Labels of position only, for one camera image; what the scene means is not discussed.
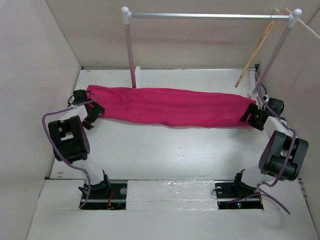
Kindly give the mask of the pink trousers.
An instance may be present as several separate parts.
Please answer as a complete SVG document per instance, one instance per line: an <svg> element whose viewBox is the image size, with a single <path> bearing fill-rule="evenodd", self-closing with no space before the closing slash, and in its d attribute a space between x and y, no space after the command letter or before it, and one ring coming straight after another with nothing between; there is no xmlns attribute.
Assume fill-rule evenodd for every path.
<svg viewBox="0 0 320 240"><path fill-rule="evenodd" d="M237 94L173 88L130 88L89 85L102 118L168 127L233 128L255 101Z"/></svg>

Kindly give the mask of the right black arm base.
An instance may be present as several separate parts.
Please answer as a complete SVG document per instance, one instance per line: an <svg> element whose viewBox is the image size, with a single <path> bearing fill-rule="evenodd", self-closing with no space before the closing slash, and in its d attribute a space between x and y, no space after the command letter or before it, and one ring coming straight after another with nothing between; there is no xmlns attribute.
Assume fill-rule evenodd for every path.
<svg viewBox="0 0 320 240"><path fill-rule="evenodd" d="M219 210L263 210L260 195L254 187L236 185L232 180L217 180L211 195L216 198Z"/></svg>

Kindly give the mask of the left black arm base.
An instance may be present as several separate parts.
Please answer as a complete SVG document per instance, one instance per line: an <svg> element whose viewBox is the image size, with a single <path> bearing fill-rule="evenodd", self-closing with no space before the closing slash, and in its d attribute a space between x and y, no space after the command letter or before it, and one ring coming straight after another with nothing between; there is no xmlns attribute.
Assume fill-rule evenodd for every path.
<svg viewBox="0 0 320 240"><path fill-rule="evenodd" d="M79 187L81 192L81 200L79 206L84 204L82 210L108 210L117 211L125 210L127 203L127 188L126 182L112 182L110 189L94 189L91 187L88 200L86 201L88 186Z"/></svg>

